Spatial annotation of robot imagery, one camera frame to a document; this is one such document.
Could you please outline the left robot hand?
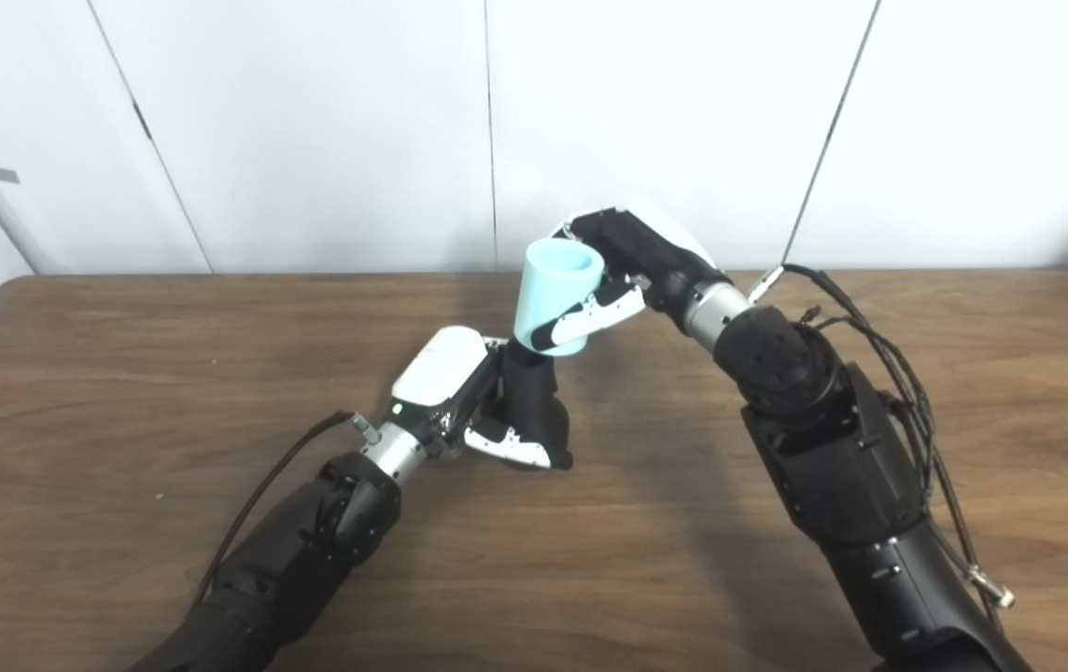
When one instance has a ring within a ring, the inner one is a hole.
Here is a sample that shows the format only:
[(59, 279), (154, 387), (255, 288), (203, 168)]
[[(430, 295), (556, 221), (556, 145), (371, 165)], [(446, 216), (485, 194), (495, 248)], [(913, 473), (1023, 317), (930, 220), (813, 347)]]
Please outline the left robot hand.
[(517, 469), (571, 469), (569, 415), (556, 392), (550, 357), (449, 325), (390, 388), (379, 438), (366, 454), (398, 483), (423, 462), (461, 448)]

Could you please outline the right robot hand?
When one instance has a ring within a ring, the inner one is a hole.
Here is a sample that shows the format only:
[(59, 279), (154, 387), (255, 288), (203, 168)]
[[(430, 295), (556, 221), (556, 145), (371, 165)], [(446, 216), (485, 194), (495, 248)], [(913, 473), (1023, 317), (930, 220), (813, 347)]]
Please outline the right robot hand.
[(535, 321), (531, 350), (551, 353), (650, 309), (713, 353), (726, 325), (751, 307), (695, 237), (649, 201), (574, 217), (551, 237), (597, 252), (601, 279), (584, 297)]

